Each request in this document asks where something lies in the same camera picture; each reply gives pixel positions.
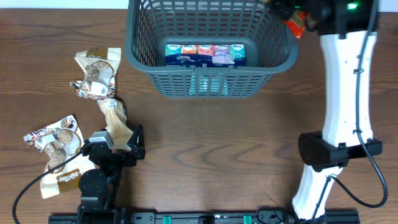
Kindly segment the San Remo spaghetti packet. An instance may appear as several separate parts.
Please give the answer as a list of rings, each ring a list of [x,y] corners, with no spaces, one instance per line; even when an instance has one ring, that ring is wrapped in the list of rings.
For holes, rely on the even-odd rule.
[[[305,12],[295,11],[290,19],[284,21],[284,23],[292,31],[293,35],[300,39],[305,30]]]

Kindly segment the beige snack bag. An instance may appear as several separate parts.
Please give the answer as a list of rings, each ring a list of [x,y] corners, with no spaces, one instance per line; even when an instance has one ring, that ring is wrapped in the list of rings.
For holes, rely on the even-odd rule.
[[[130,151],[131,147],[127,145],[127,142],[134,132],[126,126],[127,116],[123,103],[113,98],[108,98],[97,100],[97,104],[105,115],[107,124],[105,129],[111,135],[114,143],[112,149]]]

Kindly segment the Panibee cookie bag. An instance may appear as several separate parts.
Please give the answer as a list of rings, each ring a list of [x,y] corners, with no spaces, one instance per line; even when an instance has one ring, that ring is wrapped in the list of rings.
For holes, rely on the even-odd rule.
[[[87,157],[78,155],[84,139],[73,115],[25,135],[24,141],[49,156],[44,171],[51,172],[40,180],[43,198],[77,189],[80,177],[95,168]]]

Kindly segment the beige cookie bag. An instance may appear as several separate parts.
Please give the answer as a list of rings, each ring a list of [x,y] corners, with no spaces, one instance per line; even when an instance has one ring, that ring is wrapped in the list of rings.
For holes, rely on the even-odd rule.
[[[114,98],[121,48],[96,47],[78,52],[75,61],[84,72],[82,80],[70,82],[72,92],[92,100]]]

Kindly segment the mint green snack packet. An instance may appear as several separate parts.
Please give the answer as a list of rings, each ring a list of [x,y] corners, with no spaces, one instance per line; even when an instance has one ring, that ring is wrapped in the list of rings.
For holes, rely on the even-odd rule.
[[[229,92],[220,75],[192,75],[189,81],[189,96],[227,96]]]

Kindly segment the Kleenex tissue multipack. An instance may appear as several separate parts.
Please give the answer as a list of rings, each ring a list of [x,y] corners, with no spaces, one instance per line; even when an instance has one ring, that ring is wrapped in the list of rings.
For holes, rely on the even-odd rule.
[[[229,67],[245,66],[243,44],[230,45],[165,45],[166,66]]]

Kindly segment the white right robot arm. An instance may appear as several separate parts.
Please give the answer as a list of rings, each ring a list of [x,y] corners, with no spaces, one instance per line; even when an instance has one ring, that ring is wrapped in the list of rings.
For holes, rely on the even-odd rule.
[[[377,41],[378,1],[271,1],[284,20],[303,12],[317,32],[326,69],[323,129],[303,133],[298,149],[304,168],[297,193],[279,223],[355,223],[357,215],[328,212],[326,200],[352,159],[373,160],[382,151],[369,119],[371,59]]]

